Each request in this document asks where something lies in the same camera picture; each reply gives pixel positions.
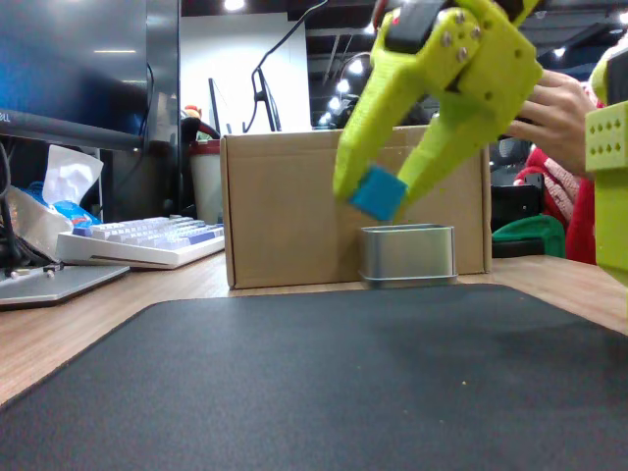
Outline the person's bare hand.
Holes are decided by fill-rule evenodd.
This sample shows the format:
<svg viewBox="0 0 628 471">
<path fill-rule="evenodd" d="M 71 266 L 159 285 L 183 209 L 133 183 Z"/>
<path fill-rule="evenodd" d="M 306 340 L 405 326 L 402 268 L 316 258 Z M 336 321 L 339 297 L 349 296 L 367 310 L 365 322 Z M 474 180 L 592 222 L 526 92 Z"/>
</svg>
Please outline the person's bare hand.
<svg viewBox="0 0 628 471">
<path fill-rule="evenodd" d="M 597 109 L 582 84 L 544 70 L 505 134 L 535 144 L 569 173 L 587 180 L 586 116 Z"/>
</svg>

